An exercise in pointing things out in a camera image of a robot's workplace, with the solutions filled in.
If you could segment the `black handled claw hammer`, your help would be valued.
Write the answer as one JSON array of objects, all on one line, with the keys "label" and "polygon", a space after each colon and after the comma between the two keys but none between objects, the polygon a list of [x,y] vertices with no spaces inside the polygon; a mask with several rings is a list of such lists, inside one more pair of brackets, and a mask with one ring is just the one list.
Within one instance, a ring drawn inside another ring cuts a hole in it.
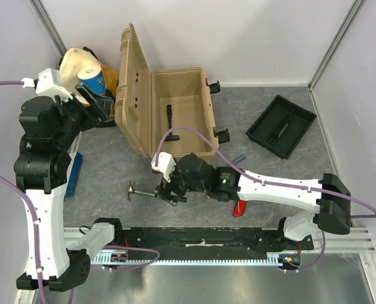
[{"label": "black handled claw hammer", "polygon": [[138,195],[150,196],[150,197],[156,197],[157,196],[153,192],[136,190],[134,188],[134,186],[135,186],[135,182],[134,181],[130,181],[129,185],[128,185],[127,189],[126,189],[126,198],[127,198],[128,201],[131,200],[131,195],[132,194],[138,194]]}]

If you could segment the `black rubber mallet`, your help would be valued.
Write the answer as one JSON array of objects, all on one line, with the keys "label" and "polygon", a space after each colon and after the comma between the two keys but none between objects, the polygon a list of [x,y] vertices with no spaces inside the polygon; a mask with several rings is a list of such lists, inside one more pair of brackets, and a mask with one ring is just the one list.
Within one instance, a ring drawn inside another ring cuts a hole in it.
[{"label": "black rubber mallet", "polygon": [[[168,129],[172,128],[172,105],[168,104],[166,106],[166,112],[167,112],[167,124]],[[168,135],[165,137],[165,142],[173,142],[180,140],[180,137],[178,135],[173,134],[172,132],[168,133]]]}]

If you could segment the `tan plastic tool box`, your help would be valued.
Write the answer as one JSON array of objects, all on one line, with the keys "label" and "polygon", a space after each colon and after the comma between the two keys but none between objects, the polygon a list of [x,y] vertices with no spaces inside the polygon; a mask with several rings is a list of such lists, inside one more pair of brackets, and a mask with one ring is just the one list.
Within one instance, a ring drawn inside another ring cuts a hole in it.
[{"label": "tan plastic tool box", "polygon": [[[134,26],[124,29],[120,45],[115,123],[135,152],[153,158],[160,149],[180,159],[190,153],[210,162],[214,148],[230,141],[227,129],[217,130],[211,95],[221,90],[208,83],[202,67],[151,71]],[[168,129],[166,106],[172,105]],[[165,142],[172,132],[180,140]]]}]

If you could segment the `black tool box tray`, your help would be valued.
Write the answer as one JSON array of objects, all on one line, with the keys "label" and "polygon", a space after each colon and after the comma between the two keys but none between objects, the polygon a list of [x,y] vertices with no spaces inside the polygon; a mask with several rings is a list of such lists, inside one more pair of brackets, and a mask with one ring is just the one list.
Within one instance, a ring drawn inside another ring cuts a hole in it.
[{"label": "black tool box tray", "polygon": [[287,159],[316,117],[312,111],[277,95],[245,135],[279,158]]}]

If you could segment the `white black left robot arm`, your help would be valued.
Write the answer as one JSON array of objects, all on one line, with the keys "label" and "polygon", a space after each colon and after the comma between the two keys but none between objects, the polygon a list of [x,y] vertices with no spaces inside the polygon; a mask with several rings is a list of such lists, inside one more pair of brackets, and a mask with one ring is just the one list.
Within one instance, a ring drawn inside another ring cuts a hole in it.
[{"label": "white black left robot arm", "polygon": [[19,122],[24,135],[14,172],[19,193],[32,204],[27,207],[29,264],[16,280],[18,289],[74,289],[85,283],[92,259],[105,246],[116,249],[124,243],[119,219],[98,218],[78,241],[65,244],[63,202],[71,171],[70,148],[81,132],[108,120],[113,104],[83,84],[75,88],[88,106],[75,94],[67,99],[57,94],[37,96],[22,105]]}]

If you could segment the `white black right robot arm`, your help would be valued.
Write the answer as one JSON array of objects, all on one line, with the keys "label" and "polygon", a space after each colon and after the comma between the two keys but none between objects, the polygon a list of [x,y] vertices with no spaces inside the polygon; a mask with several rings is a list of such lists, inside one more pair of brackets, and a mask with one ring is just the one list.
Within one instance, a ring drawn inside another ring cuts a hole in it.
[{"label": "white black right robot arm", "polygon": [[275,241],[285,250],[319,231],[347,235],[351,230],[351,193],[334,174],[310,180],[275,178],[213,167],[193,153],[180,160],[157,153],[151,166],[162,176],[155,195],[172,205],[185,202],[187,192],[196,192],[220,202],[265,201],[301,209],[280,220]]}]

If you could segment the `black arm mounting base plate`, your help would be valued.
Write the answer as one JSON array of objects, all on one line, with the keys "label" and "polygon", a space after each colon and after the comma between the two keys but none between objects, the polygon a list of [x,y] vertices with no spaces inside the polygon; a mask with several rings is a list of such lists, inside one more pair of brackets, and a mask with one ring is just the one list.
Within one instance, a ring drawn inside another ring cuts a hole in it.
[{"label": "black arm mounting base plate", "polygon": [[276,229],[264,230],[255,227],[132,227],[124,228],[111,245],[126,245],[157,251],[191,247],[231,249],[249,247],[267,253],[314,249],[310,235],[304,237],[302,241],[293,241],[281,236]]}]

